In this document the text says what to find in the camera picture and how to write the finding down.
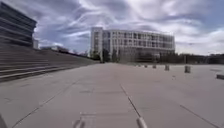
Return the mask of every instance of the distant building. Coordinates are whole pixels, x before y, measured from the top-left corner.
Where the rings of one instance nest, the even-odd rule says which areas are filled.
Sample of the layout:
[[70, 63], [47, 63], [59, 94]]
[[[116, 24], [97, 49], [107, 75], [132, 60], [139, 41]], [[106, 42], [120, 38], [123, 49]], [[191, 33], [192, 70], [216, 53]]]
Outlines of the distant building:
[[67, 48], [61, 47], [61, 46], [46, 46], [46, 47], [41, 47], [42, 50], [53, 50], [61, 53], [69, 53], [69, 50]]
[[0, 43], [33, 47], [36, 21], [0, 1]]
[[39, 41], [36, 39], [33, 39], [33, 48], [34, 49], [39, 49]]
[[175, 39], [172, 35], [156, 32], [127, 30], [103, 30], [94, 27], [91, 30], [91, 52], [103, 56], [103, 49], [127, 60], [136, 60], [141, 56], [160, 57], [175, 53]]

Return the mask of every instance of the ground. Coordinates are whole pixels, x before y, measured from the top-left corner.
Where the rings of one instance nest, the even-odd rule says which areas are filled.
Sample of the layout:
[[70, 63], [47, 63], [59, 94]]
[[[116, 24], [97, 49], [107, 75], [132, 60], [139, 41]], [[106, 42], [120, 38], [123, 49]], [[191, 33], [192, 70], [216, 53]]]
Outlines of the ground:
[[224, 128], [219, 65], [157, 69], [96, 64], [0, 84], [0, 113], [9, 128]]

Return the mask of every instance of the concrete steps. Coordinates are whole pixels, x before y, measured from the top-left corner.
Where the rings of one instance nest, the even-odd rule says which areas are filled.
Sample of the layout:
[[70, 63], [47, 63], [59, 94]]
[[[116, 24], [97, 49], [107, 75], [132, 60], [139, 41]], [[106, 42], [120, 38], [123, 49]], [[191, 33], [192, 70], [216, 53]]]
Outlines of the concrete steps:
[[35, 75], [40, 75], [44, 73], [49, 73], [49, 72], [55, 72], [59, 70], [65, 70], [65, 69], [71, 69], [72, 67], [55, 67], [51, 69], [43, 69], [43, 70], [37, 70], [37, 71], [30, 71], [30, 72], [23, 72], [23, 73], [16, 73], [16, 74], [9, 74], [9, 75], [2, 75], [0, 76], [0, 82], [6, 82], [10, 80], [16, 80], [16, 79], [21, 79], [25, 77], [31, 77]]
[[45, 67], [31, 67], [31, 68], [21, 68], [21, 69], [9, 69], [9, 70], [0, 70], [0, 76], [3, 75], [10, 75], [10, 74], [17, 74], [17, 73], [24, 73], [24, 72], [32, 72], [44, 69], [52, 69], [56, 68], [56, 66], [45, 66]]
[[24, 46], [0, 42], [0, 82], [91, 63], [94, 63], [94, 61], [70, 54], [34, 50]]

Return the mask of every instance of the bollard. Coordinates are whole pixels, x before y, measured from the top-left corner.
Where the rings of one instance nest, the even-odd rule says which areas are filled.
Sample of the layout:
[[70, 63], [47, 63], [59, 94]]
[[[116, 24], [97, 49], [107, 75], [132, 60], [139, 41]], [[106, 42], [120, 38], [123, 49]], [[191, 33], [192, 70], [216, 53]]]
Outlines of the bollard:
[[185, 66], [185, 73], [191, 73], [191, 66]]
[[155, 64], [153, 64], [153, 65], [152, 65], [152, 68], [156, 69], [156, 65], [155, 65]]
[[169, 71], [170, 70], [170, 66], [169, 65], [165, 65], [165, 71]]
[[1, 115], [0, 115], [0, 128], [7, 128], [5, 121], [3, 120]]

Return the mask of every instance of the cloud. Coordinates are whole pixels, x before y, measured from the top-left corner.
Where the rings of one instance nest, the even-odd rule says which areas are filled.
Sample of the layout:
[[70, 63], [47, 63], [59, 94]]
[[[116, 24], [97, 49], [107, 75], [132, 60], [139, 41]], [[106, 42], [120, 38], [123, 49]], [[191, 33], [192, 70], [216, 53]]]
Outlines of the cloud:
[[41, 45], [60, 43], [83, 52], [90, 46], [90, 28], [102, 26], [173, 34], [179, 53], [224, 52], [224, 25], [216, 28], [203, 21], [212, 12], [209, 0], [3, 1], [38, 21], [34, 36]]

